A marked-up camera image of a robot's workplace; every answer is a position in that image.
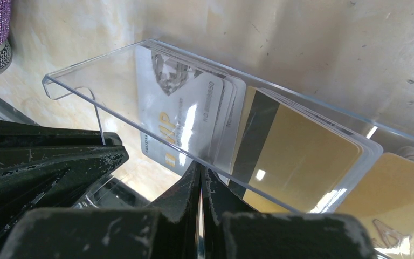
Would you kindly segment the silver credit card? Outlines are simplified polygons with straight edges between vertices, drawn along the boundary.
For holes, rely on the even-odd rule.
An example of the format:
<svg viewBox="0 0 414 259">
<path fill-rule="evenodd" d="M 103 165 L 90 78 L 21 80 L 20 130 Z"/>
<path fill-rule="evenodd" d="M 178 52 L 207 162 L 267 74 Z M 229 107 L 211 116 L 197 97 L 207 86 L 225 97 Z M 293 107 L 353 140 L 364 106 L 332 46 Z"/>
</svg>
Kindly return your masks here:
<svg viewBox="0 0 414 259">
<path fill-rule="evenodd" d="M 229 172 L 245 82 L 147 46 L 135 65 L 142 153 L 179 175 L 193 156 Z"/>
</svg>

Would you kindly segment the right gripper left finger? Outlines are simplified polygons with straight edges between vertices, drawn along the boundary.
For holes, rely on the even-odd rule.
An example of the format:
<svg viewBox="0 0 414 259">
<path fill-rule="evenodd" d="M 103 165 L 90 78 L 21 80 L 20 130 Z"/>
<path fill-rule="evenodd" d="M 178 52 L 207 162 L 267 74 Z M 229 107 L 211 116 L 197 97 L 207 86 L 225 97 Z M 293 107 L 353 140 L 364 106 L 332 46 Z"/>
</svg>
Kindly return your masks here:
<svg viewBox="0 0 414 259">
<path fill-rule="evenodd" d="M 0 258 L 182 258 L 194 249 L 201 166 L 145 207 L 37 208 L 7 238 Z"/>
</svg>

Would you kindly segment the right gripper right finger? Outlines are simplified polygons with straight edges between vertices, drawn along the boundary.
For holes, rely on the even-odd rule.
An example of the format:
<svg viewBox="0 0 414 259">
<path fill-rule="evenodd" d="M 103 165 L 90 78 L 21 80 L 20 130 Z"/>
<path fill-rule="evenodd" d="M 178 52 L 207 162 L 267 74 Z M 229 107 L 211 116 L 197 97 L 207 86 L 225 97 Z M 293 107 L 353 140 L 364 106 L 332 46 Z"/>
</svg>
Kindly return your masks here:
<svg viewBox="0 0 414 259">
<path fill-rule="evenodd" d="M 207 258 L 376 258 L 368 232 L 348 214 L 262 213 L 203 170 Z"/>
</svg>

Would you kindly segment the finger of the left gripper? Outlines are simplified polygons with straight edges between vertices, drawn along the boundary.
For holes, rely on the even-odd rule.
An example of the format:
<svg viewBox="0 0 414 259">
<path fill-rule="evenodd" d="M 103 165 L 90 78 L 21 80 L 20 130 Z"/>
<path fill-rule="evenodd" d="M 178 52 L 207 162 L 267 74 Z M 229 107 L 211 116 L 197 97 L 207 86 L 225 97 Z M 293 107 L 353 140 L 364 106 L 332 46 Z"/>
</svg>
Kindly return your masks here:
<svg viewBox="0 0 414 259">
<path fill-rule="evenodd" d="M 0 120 L 0 147 L 118 146 L 122 140 L 113 132 L 50 128 Z"/>
<path fill-rule="evenodd" d="M 26 212 L 74 205 L 128 158 L 119 145 L 0 148 L 0 248 Z"/>
</svg>

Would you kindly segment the clear plastic card box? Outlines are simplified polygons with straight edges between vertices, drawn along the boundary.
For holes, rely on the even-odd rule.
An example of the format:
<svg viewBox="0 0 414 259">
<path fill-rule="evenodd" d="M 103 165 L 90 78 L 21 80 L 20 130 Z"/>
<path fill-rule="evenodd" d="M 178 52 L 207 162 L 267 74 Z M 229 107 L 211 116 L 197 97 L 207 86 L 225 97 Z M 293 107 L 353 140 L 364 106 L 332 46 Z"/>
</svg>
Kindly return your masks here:
<svg viewBox="0 0 414 259">
<path fill-rule="evenodd" d="M 45 75 L 46 95 L 120 120 L 130 154 L 176 174 L 193 162 L 261 212 L 346 213 L 377 258 L 414 258 L 414 136 L 145 40 Z"/>
</svg>

